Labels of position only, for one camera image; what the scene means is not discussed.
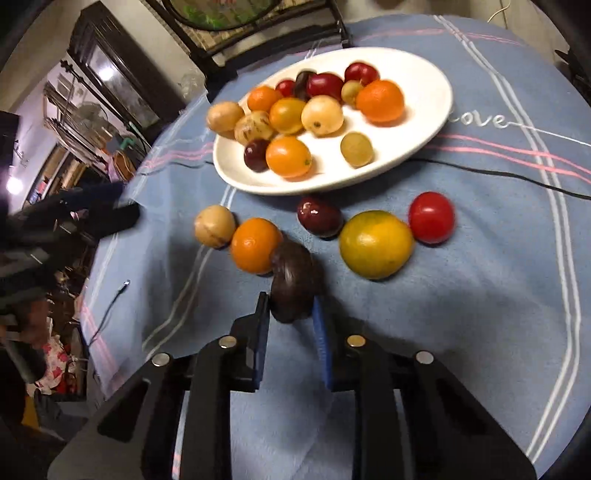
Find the oval plate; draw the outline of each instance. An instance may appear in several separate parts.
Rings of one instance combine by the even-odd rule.
[[[376,127],[360,112],[343,106],[345,124],[337,134],[323,138],[316,138],[309,132],[298,135],[314,160],[312,172],[301,180],[286,180],[270,170],[253,172],[244,164],[244,147],[218,135],[213,144],[213,162],[221,178],[238,190],[258,195],[332,190],[380,175],[402,163],[437,135],[452,110],[452,86],[431,62],[405,51],[373,47],[331,51],[294,63],[261,85],[275,88],[283,79],[295,79],[303,69],[333,72],[342,78],[345,69],[358,60],[374,65],[382,79],[400,85],[406,102],[403,119],[391,127]],[[239,103],[248,113],[247,98],[245,96]],[[374,160],[364,167],[351,167],[340,153],[341,139],[352,131],[367,135],[374,146]]]

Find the black frame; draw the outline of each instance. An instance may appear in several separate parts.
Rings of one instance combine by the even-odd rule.
[[[156,123],[142,128],[130,111],[89,67],[91,55],[96,47],[106,54],[158,116],[159,120]],[[80,13],[67,52],[103,98],[121,117],[133,123],[150,143],[153,143],[185,108],[185,103],[164,76],[101,2],[92,4]]]
[[[196,30],[203,30],[206,32],[222,32],[222,31],[227,31],[227,30],[234,30],[235,28],[246,27],[247,25],[250,25],[251,23],[254,23],[257,20],[260,20],[262,17],[267,15],[267,13],[271,12],[274,8],[279,6],[280,3],[281,3],[281,0],[272,1],[271,5],[267,9],[263,10],[257,16],[252,17],[248,22],[234,25],[233,27],[230,27],[230,28],[206,28],[203,25],[197,25],[196,23],[191,22],[188,18],[186,18],[186,17],[182,16],[180,13],[178,13],[177,9],[172,4],[171,0],[162,0],[162,4],[164,5],[164,8],[170,12],[170,14],[175,18],[175,20],[177,20],[178,22],[181,22],[182,24],[187,25],[188,27],[194,28]]]
[[[281,54],[286,50],[298,47],[304,43],[312,43],[327,37],[340,37],[340,43],[343,48],[352,47],[349,32],[345,27],[345,22],[336,4],[336,0],[311,0],[305,4],[289,7],[274,17],[264,21],[251,22],[252,28],[244,32],[237,33],[231,38],[220,42],[215,48],[205,50],[198,46],[183,30],[176,17],[168,11],[159,0],[145,0],[152,9],[166,22],[172,31],[179,37],[184,45],[189,49],[189,57],[197,65],[199,70],[205,75],[205,88],[207,89],[207,98],[213,102],[217,94],[230,80],[237,77],[238,70],[253,64],[261,59],[273,55]],[[288,34],[277,38],[272,38],[256,47],[251,48],[226,61],[224,66],[219,66],[213,57],[222,53],[229,47],[234,46],[241,40],[259,33],[268,28],[274,27],[280,23],[293,18],[302,17],[320,10],[328,9],[335,19],[334,23],[328,25],[310,25],[308,27],[294,30]]]

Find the chair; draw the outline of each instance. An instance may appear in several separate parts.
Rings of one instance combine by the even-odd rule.
[[[179,45],[187,52],[206,78],[207,98],[217,96],[223,86],[236,77],[237,71],[260,59],[285,52],[303,43],[337,36],[343,48],[350,47],[350,37],[343,22],[336,0],[256,0],[230,2],[231,4],[259,5],[249,16],[241,18],[237,8],[225,8],[219,18],[201,17],[183,0],[141,0],[152,14],[168,29]],[[333,22],[326,25],[309,25],[277,38],[264,41],[249,50],[226,59],[223,66],[214,57],[228,53],[242,40],[270,29],[288,20],[308,14],[328,11]]]

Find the tangerine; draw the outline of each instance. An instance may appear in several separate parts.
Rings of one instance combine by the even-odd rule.
[[[404,113],[404,94],[394,82],[376,80],[358,93],[355,106],[370,122],[392,122]]]
[[[267,85],[261,85],[250,92],[246,104],[251,112],[261,111],[269,113],[273,104],[282,98],[283,95],[279,90],[275,90]]]
[[[273,140],[267,147],[265,158],[268,167],[286,179],[301,177],[312,167],[310,150],[296,137]]]
[[[271,271],[271,254],[282,241],[281,231],[269,220],[249,218],[234,232],[230,254],[240,270],[264,275]]]

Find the beige fruit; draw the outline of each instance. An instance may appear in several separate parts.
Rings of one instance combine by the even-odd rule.
[[[236,221],[232,212],[221,205],[211,205],[195,217],[195,237],[207,247],[223,247],[235,231]]]
[[[242,117],[244,110],[236,102],[217,103],[207,111],[207,127],[217,134],[222,134],[234,130]]]
[[[340,142],[340,152],[352,167],[363,167],[374,159],[374,148],[365,135],[349,132]]]
[[[328,95],[310,99],[301,113],[301,123],[317,137],[336,132],[345,121],[340,103]]]
[[[234,127],[234,138],[244,146],[257,138],[270,140],[274,134],[266,112],[253,112],[241,118]]]

